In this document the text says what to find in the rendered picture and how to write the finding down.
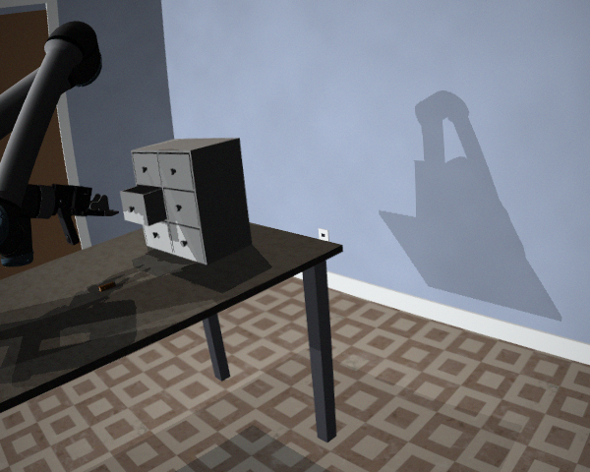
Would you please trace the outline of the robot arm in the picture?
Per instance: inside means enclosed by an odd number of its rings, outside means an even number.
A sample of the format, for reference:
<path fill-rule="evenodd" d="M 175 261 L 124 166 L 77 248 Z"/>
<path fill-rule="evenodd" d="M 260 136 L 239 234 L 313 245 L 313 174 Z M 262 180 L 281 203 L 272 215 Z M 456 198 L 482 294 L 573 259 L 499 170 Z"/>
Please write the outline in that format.
<path fill-rule="evenodd" d="M 30 219 L 48 219 L 54 210 L 52 186 L 29 180 L 58 100 L 68 89 L 91 84 L 102 67 L 96 34 L 83 22 L 57 28 L 44 51 L 39 68 L 0 94 L 0 140 L 12 132 L 0 162 L 3 266 L 32 263 Z"/>

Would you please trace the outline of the grey chest of drawers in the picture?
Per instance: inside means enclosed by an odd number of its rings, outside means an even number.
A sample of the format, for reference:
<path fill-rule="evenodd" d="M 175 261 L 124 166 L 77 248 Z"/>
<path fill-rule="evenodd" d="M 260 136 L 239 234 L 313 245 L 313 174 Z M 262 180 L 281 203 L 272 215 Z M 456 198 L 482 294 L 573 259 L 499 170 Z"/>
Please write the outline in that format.
<path fill-rule="evenodd" d="M 161 185 L 137 183 L 133 158 L 133 153 L 136 152 L 157 152 Z M 190 153 L 194 189 L 163 186 L 159 154 L 164 152 Z M 240 138 L 174 139 L 133 149 L 131 154 L 136 186 L 162 187 L 167 216 L 164 221 L 168 222 L 173 253 L 148 245 L 143 226 L 147 246 L 209 265 L 252 245 Z M 200 226 L 168 219 L 164 195 L 166 188 L 195 191 Z M 200 228 L 205 263 L 174 253 L 169 225 L 171 222 Z"/>

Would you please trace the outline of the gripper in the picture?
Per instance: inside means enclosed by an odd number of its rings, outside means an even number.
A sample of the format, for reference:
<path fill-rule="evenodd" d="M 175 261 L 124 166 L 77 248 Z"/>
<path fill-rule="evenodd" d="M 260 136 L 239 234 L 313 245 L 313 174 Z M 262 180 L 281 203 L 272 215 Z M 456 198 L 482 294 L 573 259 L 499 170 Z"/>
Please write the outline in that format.
<path fill-rule="evenodd" d="M 55 193 L 55 206 L 52 215 L 56 215 L 58 208 L 63 206 L 68 206 L 71 216 L 113 216 L 119 213 L 113 209 L 109 210 L 106 195 L 95 194 L 91 201 L 92 188 L 57 184 L 52 184 L 52 188 Z"/>

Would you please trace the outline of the orange battery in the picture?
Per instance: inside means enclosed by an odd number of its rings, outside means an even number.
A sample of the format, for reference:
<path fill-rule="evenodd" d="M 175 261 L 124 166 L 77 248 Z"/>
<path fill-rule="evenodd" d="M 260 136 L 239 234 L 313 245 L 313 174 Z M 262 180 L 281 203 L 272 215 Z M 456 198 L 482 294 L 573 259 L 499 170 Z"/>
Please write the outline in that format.
<path fill-rule="evenodd" d="M 107 289 L 115 287 L 115 286 L 116 286 L 116 283 L 115 283 L 115 281 L 113 281 L 113 282 L 107 283 L 105 285 L 99 286 L 99 290 L 101 292 L 101 291 L 107 290 Z"/>

